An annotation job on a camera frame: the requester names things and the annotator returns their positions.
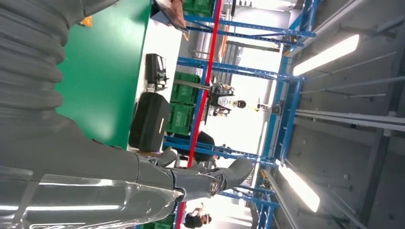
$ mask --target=black case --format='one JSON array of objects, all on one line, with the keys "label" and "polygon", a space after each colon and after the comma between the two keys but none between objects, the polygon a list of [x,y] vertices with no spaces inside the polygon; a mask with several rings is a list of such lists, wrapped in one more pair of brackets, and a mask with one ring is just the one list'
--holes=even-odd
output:
[{"label": "black case", "polygon": [[144,152],[157,152],[163,141],[170,114],[170,104],[157,93],[140,97],[129,133],[129,145]]}]

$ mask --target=robotic hand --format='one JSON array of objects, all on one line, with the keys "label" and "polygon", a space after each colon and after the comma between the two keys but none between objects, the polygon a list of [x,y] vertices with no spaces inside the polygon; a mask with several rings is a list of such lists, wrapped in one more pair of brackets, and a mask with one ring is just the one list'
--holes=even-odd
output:
[{"label": "robotic hand", "polygon": [[129,228],[233,188],[253,169],[244,159],[208,171],[164,168],[163,158],[87,139],[56,113],[70,27],[116,1],[1,1],[0,228]]}]

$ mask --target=red vertical pole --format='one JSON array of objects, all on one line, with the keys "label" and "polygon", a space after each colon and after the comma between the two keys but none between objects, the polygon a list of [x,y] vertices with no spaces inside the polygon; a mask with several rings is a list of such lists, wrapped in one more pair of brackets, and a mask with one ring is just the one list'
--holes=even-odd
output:
[{"label": "red vertical pole", "polygon": [[[213,71],[215,43],[216,43],[216,37],[218,35],[219,16],[221,15],[222,0],[216,0],[216,1],[217,1],[216,4],[218,4],[218,9],[217,9],[216,15],[215,15],[215,24],[214,24],[214,31],[213,31],[213,39],[211,42],[210,59],[208,61],[208,71],[207,71],[207,77],[205,79],[206,85],[209,84],[209,82],[211,80],[211,73]],[[190,168],[192,166],[192,160],[194,159],[195,145],[197,144],[198,130],[200,129],[200,122],[201,122],[201,118],[203,116],[204,105],[205,105],[205,101],[207,100],[207,94],[208,94],[207,91],[204,90],[202,100],[201,100],[200,110],[198,111],[197,122],[195,122],[196,127],[195,127],[195,132],[194,132],[193,138],[192,138],[189,161],[187,163],[188,168]],[[180,229],[181,218],[183,216],[184,206],[185,206],[185,203],[182,202],[180,204],[179,212],[177,213],[179,215],[179,217],[177,218],[177,228],[176,229]]]}]

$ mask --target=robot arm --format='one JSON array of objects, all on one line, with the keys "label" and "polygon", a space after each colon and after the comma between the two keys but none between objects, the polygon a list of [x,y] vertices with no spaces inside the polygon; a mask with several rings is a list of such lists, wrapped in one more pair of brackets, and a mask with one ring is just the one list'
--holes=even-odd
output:
[{"label": "robot arm", "polygon": [[0,228],[129,228],[235,187],[253,169],[249,160],[204,173],[162,168],[87,139],[56,113],[69,28],[116,1],[2,1]]}]

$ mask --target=blue steel frame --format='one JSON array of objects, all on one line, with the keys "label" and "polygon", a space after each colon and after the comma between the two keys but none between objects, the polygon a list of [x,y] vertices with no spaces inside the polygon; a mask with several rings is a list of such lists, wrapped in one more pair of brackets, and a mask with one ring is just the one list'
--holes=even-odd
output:
[{"label": "blue steel frame", "polygon": [[[279,73],[264,71],[264,70],[260,70],[260,69],[245,68],[245,67],[223,64],[223,63],[216,63],[216,62],[213,64],[214,71],[227,72],[227,73],[233,73],[233,74],[238,74],[238,75],[245,75],[245,76],[251,76],[251,77],[257,77],[257,78],[261,78],[261,79],[277,81],[277,90],[276,90],[276,95],[275,95],[275,101],[277,101],[277,102],[279,102],[281,99],[281,91],[282,91],[283,85],[286,84],[288,86],[291,95],[287,96],[287,98],[286,98],[284,111],[281,116],[281,119],[283,120],[283,123],[285,124],[285,128],[283,128],[282,131],[279,130],[278,137],[277,137],[277,141],[281,141],[283,143],[284,147],[282,147],[280,149],[279,154],[276,154],[277,157],[270,157],[269,156],[270,150],[267,150],[267,151],[264,150],[263,155],[259,156],[257,154],[251,154],[251,153],[246,153],[246,152],[242,152],[242,151],[226,149],[226,148],[212,146],[209,144],[204,144],[204,143],[199,143],[199,142],[196,143],[195,152],[209,154],[209,155],[223,156],[224,158],[233,158],[233,159],[238,159],[241,157],[248,158],[248,159],[252,160],[254,163],[260,163],[260,169],[268,168],[268,167],[277,167],[277,165],[275,164],[275,159],[276,158],[282,159],[282,158],[280,158],[281,155],[282,156],[287,155],[288,145],[289,145],[289,141],[290,141],[290,137],[291,137],[291,133],[292,133],[295,110],[298,105],[299,92],[301,89],[302,81],[304,79],[303,77],[297,77],[297,76],[293,76],[291,74],[287,74],[287,63],[286,63],[287,59],[283,58],[282,61],[285,64],[284,65],[282,64],[281,71]],[[177,64],[203,69],[201,82],[205,82],[206,74],[207,74],[207,66],[208,66],[207,61],[179,57]],[[200,90],[198,93],[198,97],[197,97],[197,104],[196,104],[196,108],[194,111],[194,117],[196,117],[198,115],[198,112],[200,109],[204,109],[205,105],[201,104],[202,94],[203,94],[203,90]],[[274,129],[275,120],[274,120],[274,123],[272,123],[271,119],[270,119],[269,125],[270,125],[269,126],[270,129],[268,130],[268,132],[270,133],[270,130]],[[191,130],[192,134],[195,132],[195,126],[196,126],[196,119],[193,119],[192,130]],[[175,138],[175,137],[169,137],[169,136],[165,137],[165,141],[163,142],[163,144],[165,146],[172,146],[174,148],[184,149],[184,150],[190,150],[190,148],[191,148],[191,142],[189,140]],[[259,209],[258,228],[259,229],[269,229],[271,226],[274,210],[276,209],[276,207],[275,207],[276,204],[271,202],[271,198],[270,198],[270,196],[273,195],[274,193],[269,190],[263,190],[262,188],[258,188],[258,187],[257,188],[243,187],[243,188],[254,191],[256,193],[257,192],[264,193],[265,198],[258,199],[256,197],[247,197],[246,195],[239,197],[238,195],[234,195],[234,194],[230,194],[230,193],[226,193],[226,192],[222,192],[220,195],[228,196],[228,197],[232,197],[232,198],[242,198],[247,201],[255,202],[257,209]],[[178,222],[178,219],[177,219],[177,215],[176,215],[175,224],[177,224],[177,222]]]},{"label": "blue steel frame", "polygon": [[[241,23],[241,22],[234,22],[234,21],[225,21],[220,20],[219,24],[234,26],[234,27],[243,27],[243,28],[251,28],[251,29],[258,29],[263,31],[270,31],[272,33],[265,33],[265,34],[257,34],[257,35],[246,35],[240,34],[235,32],[228,32],[228,31],[218,31],[218,34],[227,35],[227,36],[234,36],[234,37],[241,37],[247,39],[255,39],[267,42],[273,42],[276,44],[284,44],[290,47],[290,51],[293,51],[297,46],[303,46],[303,42],[306,40],[307,37],[315,37],[316,34],[311,32],[312,27],[314,25],[315,14],[318,8],[319,3],[322,0],[305,0],[304,9],[302,13],[297,17],[297,19],[292,23],[289,29],[280,29],[280,28],[273,28],[268,26],[261,26],[261,25],[253,25],[248,23]],[[221,6],[217,4],[214,5],[214,13],[220,10]],[[192,22],[199,27],[187,27],[189,30],[192,31],[201,31],[201,32],[213,32],[213,28],[203,24],[203,22],[214,23],[214,18],[201,18],[197,16],[185,16],[185,20]],[[276,36],[285,36],[285,35],[294,35],[298,37],[297,42],[290,42],[290,41],[283,41],[278,40],[275,38],[269,37],[276,37]],[[190,58],[182,58],[179,57],[178,65],[195,67],[203,69],[202,80],[201,82],[205,82],[206,75],[207,75],[207,68],[208,62],[203,60],[196,60]],[[222,63],[214,63],[213,64],[213,71],[218,72],[225,72],[225,73],[232,73],[250,77],[257,77],[261,79],[268,79],[268,80],[276,80],[276,93],[274,97],[274,103],[278,104],[281,101],[281,94],[283,88],[287,87],[287,95],[285,97],[285,105],[283,114],[281,116],[281,121],[279,125],[279,129],[277,130],[277,136],[275,140],[275,147],[272,150],[271,142],[273,139],[273,133],[276,126],[276,119],[277,116],[272,114],[270,116],[270,120],[267,127],[267,135],[265,140],[265,145],[263,148],[263,154],[258,156],[256,154],[250,154],[246,152],[241,152],[237,150],[228,150],[222,147],[211,146],[208,144],[198,143],[196,144],[195,151],[199,153],[205,153],[210,155],[217,155],[223,156],[225,158],[239,158],[245,157],[251,159],[255,163],[260,163],[261,169],[266,169],[268,167],[276,167],[275,158],[279,158],[282,161],[287,156],[287,151],[291,139],[292,129],[293,129],[293,122],[295,111],[298,106],[299,101],[299,93],[302,87],[302,82],[304,80],[303,77],[295,77],[291,74],[287,74],[287,66],[288,66],[288,58],[283,57],[282,63],[280,67],[279,73],[263,71],[258,69],[252,68],[244,68],[229,64],[222,64]],[[203,90],[199,90],[198,97],[197,97],[197,104],[195,108],[194,117],[198,116],[198,112],[200,109],[204,109],[204,104],[201,104],[202,101],[202,94]],[[195,126],[196,126],[196,119],[193,119],[192,122],[192,136],[190,139],[193,138],[193,134],[195,133]],[[166,137],[164,141],[165,146],[173,146],[180,149],[189,150],[191,148],[191,142],[189,140],[178,139],[173,137]],[[258,181],[256,185],[259,186],[262,184],[261,176],[257,176]],[[231,193],[222,192],[220,195],[228,196],[231,198],[241,198],[247,201],[254,202],[256,204],[257,209],[260,209],[258,212],[259,214],[259,222],[258,222],[258,229],[269,229],[271,227],[271,222],[273,219],[274,210],[278,207],[278,204],[271,202],[271,196],[274,194],[270,190],[266,190],[263,188],[250,188],[250,187],[241,187],[247,190],[253,191],[254,193],[262,193],[264,194],[264,199],[258,199],[257,197],[249,197],[243,195],[242,197],[238,195],[234,195]],[[175,224],[178,222],[178,214],[176,214]]]},{"label": "blue steel frame", "polygon": [[[299,31],[312,31],[316,11],[321,1],[322,0],[305,0],[302,13],[290,25],[290,29],[295,30],[298,28]],[[306,39],[306,37],[301,37],[298,39],[297,43],[302,44]],[[294,49],[294,47],[291,47],[289,52],[294,51]]]},{"label": "blue steel frame", "polygon": [[[273,196],[275,193],[264,188],[251,188],[246,186],[239,186],[239,188],[244,188],[249,191],[253,191],[253,195],[243,193],[243,195],[240,197],[236,194],[229,192],[221,192],[219,193],[219,195],[230,198],[243,199],[247,202],[254,203],[256,205],[256,209],[258,210],[257,214],[259,216],[257,228],[270,229],[274,211],[280,206],[278,203],[274,203],[271,201],[271,196]],[[255,196],[256,193],[263,194],[262,198],[256,197]]]},{"label": "blue steel frame", "polygon": [[[301,14],[302,16],[300,16],[300,18],[302,18],[303,20],[301,20],[301,19],[299,20],[301,22],[299,31],[296,31],[295,29],[281,29],[281,28],[254,25],[254,24],[248,24],[248,23],[242,23],[242,22],[219,20],[219,24],[221,24],[221,25],[257,29],[257,30],[263,30],[263,31],[270,31],[270,32],[274,32],[274,33],[247,35],[247,34],[241,34],[241,33],[236,33],[236,32],[218,31],[218,34],[273,42],[276,44],[284,44],[284,45],[290,46],[291,48],[294,48],[296,46],[303,46],[304,44],[302,43],[302,41],[304,41],[304,39],[306,37],[315,37],[316,36],[316,34],[310,32],[311,29],[306,29],[306,28],[312,28],[312,26],[313,26],[313,23],[315,20],[315,12],[318,7],[319,1],[320,0],[306,0],[306,4],[305,4],[303,12]],[[218,1],[215,1],[213,15],[216,15],[217,10],[221,9],[221,6],[218,6],[217,3],[218,3]],[[199,26],[199,27],[187,26],[188,30],[200,31],[200,32],[213,32],[212,27],[207,26],[202,23],[202,22],[214,23],[214,18],[212,18],[212,17],[204,18],[204,17],[186,15],[186,16],[184,16],[184,18],[186,21],[192,22]],[[297,42],[290,42],[290,41],[278,40],[275,38],[268,38],[268,37],[285,36],[285,35],[294,35],[294,36],[299,37],[299,39]]]}]

